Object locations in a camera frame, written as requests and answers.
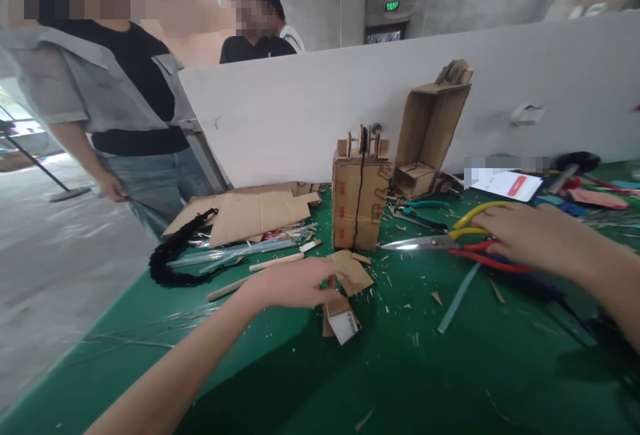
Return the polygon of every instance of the phone screen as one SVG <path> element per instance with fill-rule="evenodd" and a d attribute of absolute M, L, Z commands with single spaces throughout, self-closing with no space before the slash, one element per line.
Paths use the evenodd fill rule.
<path fill-rule="evenodd" d="M 503 171 L 497 175 L 483 178 L 471 185 L 471 188 L 526 203 L 535 196 L 543 181 L 543 178 L 534 175 Z"/>

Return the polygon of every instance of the gray jacket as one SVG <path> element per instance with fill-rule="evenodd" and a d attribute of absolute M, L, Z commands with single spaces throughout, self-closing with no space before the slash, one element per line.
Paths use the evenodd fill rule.
<path fill-rule="evenodd" d="M 87 133 L 147 131 L 195 118 L 178 78 L 184 66 L 172 54 L 153 57 L 175 97 L 175 116 L 164 122 L 102 45 L 34 25 L 0 30 L 0 47 L 31 108 L 47 125 L 83 121 Z"/>

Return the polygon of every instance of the hand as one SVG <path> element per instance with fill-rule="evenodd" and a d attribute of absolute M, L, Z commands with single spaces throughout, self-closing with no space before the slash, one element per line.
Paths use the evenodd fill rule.
<path fill-rule="evenodd" d="M 473 218 L 473 225 L 501 240 L 489 253 L 574 281 L 592 273 L 598 259 L 615 257 L 622 249 L 548 203 L 537 208 L 521 203 L 490 207 Z"/>
<path fill-rule="evenodd" d="M 111 175 L 108 171 L 105 171 L 101 175 L 95 178 L 100 189 L 100 194 L 109 198 L 111 201 L 121 203 L 123 201 L 129 201 L 125 190 L 122 188 L 122 183 L 115 176 Z"/>
<path fill-rule="evenodd" d="M 341 297 L 335 289 L 336 273 L 341 270 L 326 258 L 305 258 L 256 273 L 240 292 L 258 297 L 264 308 L 313 308 Z M 321 290 L 320 283 L 327 279 L 329 288 Z"/>

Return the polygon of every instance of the workbench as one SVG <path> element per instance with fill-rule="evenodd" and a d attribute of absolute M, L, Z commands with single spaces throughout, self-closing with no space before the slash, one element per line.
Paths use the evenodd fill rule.
<path fill-rule="evenodd" d="M 620 164 L 595 173 L 629 179 Z M 460 216 L 491 198 L 467 191 L 465 201 L 437 199 Z M 323 244 L 307 255 L 326 256 L 333 252 L 329 190 L 311 211 Z M 457 220 L 447 209 L 420 212 L 449 225 Z M 420 234 L 427 232 L 394 219 L 382 222 L 379 241 Z M 621 241 L 638 248 L 635 238 Z M 296 251 L 252 255 L 251 263 Z M 637 364 L 616 363 L 560 307 L 544 306 L 512 290 L 504 275 L 481 268 L 442 335 L 437 327 L 473 262 L 446 251 L 365 255 L 373 260 L 367 270 L 375 284 L 350 299 L 361 332 L 341 347 L 321 336 L 320 308 L 266 310 L 222 360 L 177 433 L 352 434 L 372 409 L 363 434 L 620 435 L 639 429 L 637 397 L 616 372 L 624 366 L 626 380 L 638 380 Z M 180 271 L 196 274 L 202 266 Z M 4 417 L 0 433 L 82 433 L 167 353 L 153 343 L 176 344 L 191 329 L 159 320 L 204 305 L 209 292 L 247 273 L 248 265 L 240 265 L 203 286 L 168 289 L 145 272 L 88 335 L 119 332 L 152 345 L 81 342 Z M 498 302 L 489 276 L 506 304 Z M 579 312 L 593 313 L 592 299 L 563 286 Z"/>

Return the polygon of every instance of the jeans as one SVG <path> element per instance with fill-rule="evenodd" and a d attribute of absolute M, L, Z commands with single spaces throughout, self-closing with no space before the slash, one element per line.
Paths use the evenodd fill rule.
<path fill-rule="evenodd" d="M 186 201 L 214 194 L 191 148 L 171 155 L 97 155 L 123 184 L 135 217 L 158 240 Z"/>

